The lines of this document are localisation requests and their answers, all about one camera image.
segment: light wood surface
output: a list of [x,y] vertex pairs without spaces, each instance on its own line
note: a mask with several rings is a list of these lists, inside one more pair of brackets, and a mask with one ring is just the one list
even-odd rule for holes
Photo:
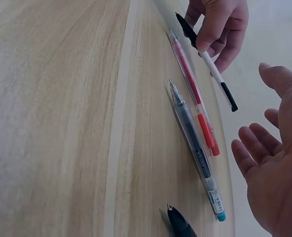
[[179,2],[0,0],[0,236],[169,236],[177,207],[200,237],[233,237],[226,148],[209,72],[188,46],[223,155],[216,222],[173,116],[187,96],[166,31]]

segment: pen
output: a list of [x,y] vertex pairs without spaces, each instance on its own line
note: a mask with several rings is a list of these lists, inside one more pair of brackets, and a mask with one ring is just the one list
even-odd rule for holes
[[177,58],[181,71],[184,75],[186,84],[189,88],[192,100],[195,104],[195,108],[198,113],[198,120],[202,128],[206,144],[211,149],[213,156],[218,156],[220,154],[219,147],[215,138],[211,120],[204,106],[203,98],[201,96],[200,89],[197,85],[197,80],[194,76],[190,63],[186,58],[186,55],[184,53],[184,50],[182,49],[179,40],[172,32],[172,30],[169,30],[169,32],[171,47]]
[[182,214],[169,204],[167,204],[167,216],[176,237],[197,237],[193,228],[184,219]]
[[199,134],[190,112],[190,108],[184,101],[176,86],[170,80],[169,82],[175,113],[191,148],[195,164],[201,174],[214,214],[218,221],[224,221],[226,219],[226,214],[224,212],[221,196],[212,177],[207,157],[202,149],[202,143],[200,142]]
[[[185,21],[185,19],[178,13],[175,13],[177,20],[179,21],[184,33],[190,39],[191,45],[196,48],[196,33],[190,27],[190,25]],[[231,111],[235,112],[238,110],[237,104],[230,93],[224,79],[221,77],[219,70],[215,66],[214,62],[210,58],[207,52],[200,52],[200,56],[203,58],[204,62],[206,63],[207,67],[210,70],[213,78],[217,81],[218,85],[220,86],[222,92],[224,93],[225,97],[227,98],[228,103],[231,105]]]

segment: hand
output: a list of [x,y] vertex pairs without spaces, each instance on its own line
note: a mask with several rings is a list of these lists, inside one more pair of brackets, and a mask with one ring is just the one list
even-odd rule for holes
[[200,15],[205,15],[196,39],[198,51],[207,51],[222,73],[236,58],[248,25],[246,0],[190,0],[185,20],[194,27]]
[[248,185],[248,201],[259,224],[275,237],[292,236],[292,72],[260,64],[265,84],[281,97],[279,110],[265,117],[280,130],[282,143],[261,125],[239,130],[232,142],[237,165]]

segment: barcode sticker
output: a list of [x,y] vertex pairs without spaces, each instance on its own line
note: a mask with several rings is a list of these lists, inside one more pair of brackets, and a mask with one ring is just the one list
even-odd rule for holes
[[212,201],[212,205],[214,207],[215,213],[221,213],[224,211],[223,204],[221,203],[221,198],[218,191],[215,189],[213,191],[209,191],[209,197]]

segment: red pen cap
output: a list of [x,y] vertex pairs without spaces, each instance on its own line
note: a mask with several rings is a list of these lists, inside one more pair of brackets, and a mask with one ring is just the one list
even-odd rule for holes
[[199,119],[207,146],[209,148],[215,147],[215,142],[214,142],[214,139],[211,135],[209,125],[207,124],[205,117],[202,114],[197,115],[197,117]]

